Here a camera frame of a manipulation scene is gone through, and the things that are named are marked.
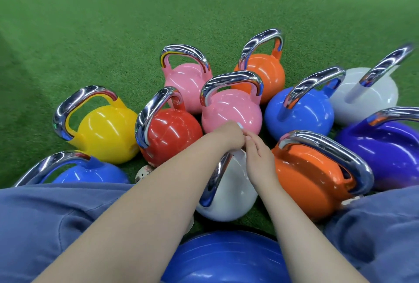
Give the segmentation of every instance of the shiny metal handle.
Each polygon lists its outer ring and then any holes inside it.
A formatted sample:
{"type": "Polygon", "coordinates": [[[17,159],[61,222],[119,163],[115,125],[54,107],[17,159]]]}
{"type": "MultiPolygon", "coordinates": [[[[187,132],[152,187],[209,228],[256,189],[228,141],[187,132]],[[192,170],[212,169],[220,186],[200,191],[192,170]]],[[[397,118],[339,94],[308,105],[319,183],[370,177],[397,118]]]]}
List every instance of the shiny metal handle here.
{"type": "Polygon", "coordinates": [[[405,60],[413,52],[413,50],[414,46],[411,43],[397,48],[395,51],[384,57],[378,65],[370,69],[369,72],[367,72],[364,77],[360,79],[359,84],[366,88],[371,87],[395,65],[398,65],[405,60]]]}
{"type": "Polygon", "coordinates": [[[175,87],[164,87],[159,90],[139,113],[137,121],[135,122],[135,139],[141,148],[148,148],[150,146],[148,141],[148,130],[152,119],[166,104],[172,99],[173,107],[179,110],[185,110],[185,104],[182,95],[175,87]]]}
{"type": "Polygon", "coordinates": [[[392,107],[378,111],[367,118],[370,126],[379,126],[389,121],[419,122],[419,107],[392,107]]]}
{"type": "Polygon", "coordinates": [[[311,131],[296,130],[282,136],[278,146],[284,149],[293,144],[315,149],[348,171],[357,182],[355,188],[349,191],[352,195],[365,194],[373,187],[374,175],[369,165],[357,154],[331,138],[311,131]]]}
{"type": "Polygon", "coordinates": [[[202,87],[201,95],[199,97],[201,105],[208,107],[211,104],[212,94],[222,87],[232,86],[240,84],[242,82],[248,82],[253,85],[251,95],[259,97],[263,92],[263,81],[255,74],[247,70],[240,70],[238,72],[229,72],[227,74],[221,74],[212,77],[202,87]]]}
{"type": "Polygon", "coordinates": [[[278,39],[280,41],[280,46],[278,47],[278,51],[280,51],[284,45],[284,36],[282,35],[281,30],[271,28],[270,30],[261,32],[255,37],[252,37],[252,39],[244,46],[240,59],[238,60],[238,69],[246,70],[250,55],[254,52],[254,50],[263,43],[269,42],[271,39],[278,39]]]}
{"type": "Polygon", "coordinates": [[[95,95],[107,95],[113,101],[118,99],[118,96],[114,92],[102,86],[87,86],[73,93],[58,106],[52,117],[52,126],[54,127],[55,133],[60,138],[66,141],[70,141],[74,138],[74,136],[68,132],[65,122],[74,109],[95,95]]]}
{"type": "Polygon", "coordinates": [[[217,192],[218,185],[220,185],[221,179],[227,169],[228,164],[230,163],[233,155],[230,152],[227,152],[223,155],[220,162],[217,164],[217,168],[211,175],[207,186],[199,200],[199,204],[202,207],[209,207],[214,200],[215,193],[217,192]]]}
{"type": "Polygon", "coordinates": [[[91,157],[80,151],[64,151],[55,153],[35,164],[28,170],[19,180],[14,187],[23,185],[34,185],[41,183],[53,171],[67,164],[86,164],[91,157]]]}
{"type": "Polygon", "coordinates": [[[190,57],[202,67],[203,73],[209,73],[211,70],[210,63],[205,58],[204,54],[201,51],[193,46],[182,45],[182,44],[172,44],[163,48],[160,55],[160,64],[163,68],[166,68],[170,65],[169,57],[170,55],[181,55],[190,57]]]}
{"type": "Polygon", "coordinates": [[[321,72],[317,72],[316,74],[312,74],[303,79],[289,92],[284,100],[283,106],[286,109],[291,110],[307,92],[317,86],[326,84],[333,79],[337,79],[337,81],[331,90],[336,90],[345,79],[345,76],[346,70],[338,66],[330,67],[321,72]]]}

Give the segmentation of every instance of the person's right arm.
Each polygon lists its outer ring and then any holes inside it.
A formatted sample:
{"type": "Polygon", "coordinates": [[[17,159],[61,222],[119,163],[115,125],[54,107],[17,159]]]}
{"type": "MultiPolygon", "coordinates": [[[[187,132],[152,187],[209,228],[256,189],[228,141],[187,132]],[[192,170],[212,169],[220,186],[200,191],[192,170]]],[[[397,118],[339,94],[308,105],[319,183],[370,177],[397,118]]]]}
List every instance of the person's right arm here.
{"type": "Polygon", "coordinates": [[[368,282],[282,188],[269,147],[254,133],[244,134],[247,173],[274,224],[293,283],[368,282]]]}

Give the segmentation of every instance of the green artificial turf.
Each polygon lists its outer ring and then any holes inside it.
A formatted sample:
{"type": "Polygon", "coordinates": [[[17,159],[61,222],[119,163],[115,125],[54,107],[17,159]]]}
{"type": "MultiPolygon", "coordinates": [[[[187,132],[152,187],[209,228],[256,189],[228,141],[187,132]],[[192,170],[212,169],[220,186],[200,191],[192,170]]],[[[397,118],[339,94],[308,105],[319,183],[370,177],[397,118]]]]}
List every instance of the green artificial turf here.
{"type": "MultiPolygon", "coordinates": [[[[71,149],[51,116],[81,87],[106,86],[139,112],[164,84],[159,55],[170,43],[202,50],[217,75],[233,70],[252,36],[281,28],[291,86],[335,64],[372,67],[402,43],[417,43],[418,18],[419,0],[0,0],[0,187],[71,149]]],[[[399,105],[419,106],[418,57],[392,75],[399,105]]],[[[138,156],[122,168],[133,178],[143,164],[138,156]]],[[[196,217],[194,232],[227,227],[196,217]]],[[[273,233],[259,200],[233,224],[273,233]]]]}

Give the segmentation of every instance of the blue pants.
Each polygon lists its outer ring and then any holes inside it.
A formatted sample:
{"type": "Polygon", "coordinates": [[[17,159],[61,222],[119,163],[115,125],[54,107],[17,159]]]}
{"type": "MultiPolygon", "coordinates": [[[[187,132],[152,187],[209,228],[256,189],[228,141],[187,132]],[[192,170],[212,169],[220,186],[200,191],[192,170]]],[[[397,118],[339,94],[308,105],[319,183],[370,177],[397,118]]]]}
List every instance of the blue pants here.
{"type": "MultiPolygon", "coordinates": [[[[0,282],[29,283],[132,185],[0,190],[0,282]]],[[[354,201],[325,235],[370,282],[419,282],[419,187],[354,201]]]]}

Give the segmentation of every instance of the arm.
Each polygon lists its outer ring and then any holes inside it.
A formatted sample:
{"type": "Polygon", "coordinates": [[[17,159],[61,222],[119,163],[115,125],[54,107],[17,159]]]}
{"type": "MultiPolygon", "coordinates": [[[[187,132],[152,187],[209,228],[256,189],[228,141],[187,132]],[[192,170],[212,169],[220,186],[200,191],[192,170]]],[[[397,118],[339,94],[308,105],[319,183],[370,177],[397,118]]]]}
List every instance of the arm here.
{"type": "Polygon", "coordinates": [[[243,144],[235,122],[204,135],[127,191],[34,282],[159,282],[220,158],[243,144]]]}
{"type": "Polygon", "coordinates": [[[292,281],[367,283],[281,187],[271,150],[257,135],[244,134],[247,173],[275,226],[292,281]]]}

